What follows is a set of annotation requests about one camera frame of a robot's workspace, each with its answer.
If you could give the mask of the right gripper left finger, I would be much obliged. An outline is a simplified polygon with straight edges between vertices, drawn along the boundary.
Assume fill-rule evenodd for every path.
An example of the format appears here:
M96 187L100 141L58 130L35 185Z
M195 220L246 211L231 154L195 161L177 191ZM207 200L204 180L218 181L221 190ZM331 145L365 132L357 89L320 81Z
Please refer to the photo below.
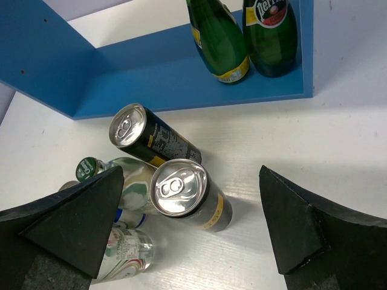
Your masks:
M89 289L102 264L123 183L117 166L1 211L1 289Z

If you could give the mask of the black yellow can right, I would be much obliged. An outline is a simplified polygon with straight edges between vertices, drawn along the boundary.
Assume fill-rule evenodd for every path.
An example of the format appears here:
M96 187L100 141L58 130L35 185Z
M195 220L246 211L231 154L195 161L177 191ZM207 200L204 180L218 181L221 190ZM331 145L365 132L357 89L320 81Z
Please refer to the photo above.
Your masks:
M189 159L162 164L152 176L149 195L162 215L204 231L222 231L232 220L226 195L202 165Z

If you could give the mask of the blue and yellow wooden shelf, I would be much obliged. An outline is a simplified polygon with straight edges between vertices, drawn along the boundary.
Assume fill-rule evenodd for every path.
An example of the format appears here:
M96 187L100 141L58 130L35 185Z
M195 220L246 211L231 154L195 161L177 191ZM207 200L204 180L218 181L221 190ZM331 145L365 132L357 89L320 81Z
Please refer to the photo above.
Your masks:
M201 60L183 1L127 2L67 22L44 1L1 2L1 82L72 119L114 115L130 103L154 112L313 95L313 1L292 1L297 65L238 84Z

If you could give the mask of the green Perrier bottle red label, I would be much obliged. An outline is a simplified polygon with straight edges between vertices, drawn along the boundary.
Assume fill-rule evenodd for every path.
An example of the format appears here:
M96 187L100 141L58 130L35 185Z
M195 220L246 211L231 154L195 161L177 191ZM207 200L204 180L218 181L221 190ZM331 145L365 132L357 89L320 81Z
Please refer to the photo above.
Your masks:
M298 29L289 1L244 1L242 30L250 60L261 75L280 77L292 70L298 49Z

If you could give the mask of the green bottle yellow label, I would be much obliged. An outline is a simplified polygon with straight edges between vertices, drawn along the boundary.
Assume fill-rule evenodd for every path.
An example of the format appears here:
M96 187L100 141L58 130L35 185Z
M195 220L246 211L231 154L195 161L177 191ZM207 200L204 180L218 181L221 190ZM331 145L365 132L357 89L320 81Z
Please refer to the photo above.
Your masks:
M240 82L250 61L242 31L221 1L186 2L195 46L207 69L225 84Z

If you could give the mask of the clear Chang bottle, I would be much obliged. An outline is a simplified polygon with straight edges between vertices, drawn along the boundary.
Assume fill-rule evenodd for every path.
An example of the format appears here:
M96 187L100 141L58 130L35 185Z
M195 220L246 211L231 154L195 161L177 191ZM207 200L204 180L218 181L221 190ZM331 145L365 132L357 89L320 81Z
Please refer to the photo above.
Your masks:
M150 199L151 179L155 167L131 157L119 157L103 162L95 157L85 157L76 167L76 178L83 182L108 169L120 166L123 170L123 190L119 208L144 214L159 214Z
M145 220L144 213L117 210L98 276L91 281L93 285L134 277L151 265L154 244L139 230Z

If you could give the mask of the black can near shelf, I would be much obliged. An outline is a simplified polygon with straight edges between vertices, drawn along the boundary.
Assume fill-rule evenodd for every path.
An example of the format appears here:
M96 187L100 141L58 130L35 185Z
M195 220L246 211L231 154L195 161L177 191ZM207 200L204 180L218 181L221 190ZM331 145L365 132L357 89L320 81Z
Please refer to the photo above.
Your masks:
M125 106L114 116L109 139L121 151L155 167L180 158L202 162L197 147L138 103Z

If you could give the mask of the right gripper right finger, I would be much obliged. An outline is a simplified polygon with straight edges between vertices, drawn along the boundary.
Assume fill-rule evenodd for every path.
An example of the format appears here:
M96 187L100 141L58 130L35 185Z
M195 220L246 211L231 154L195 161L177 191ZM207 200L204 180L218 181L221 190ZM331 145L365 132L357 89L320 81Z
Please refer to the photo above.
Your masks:
M266 166L259 189L288 289L386 289L386 219L323 198Z

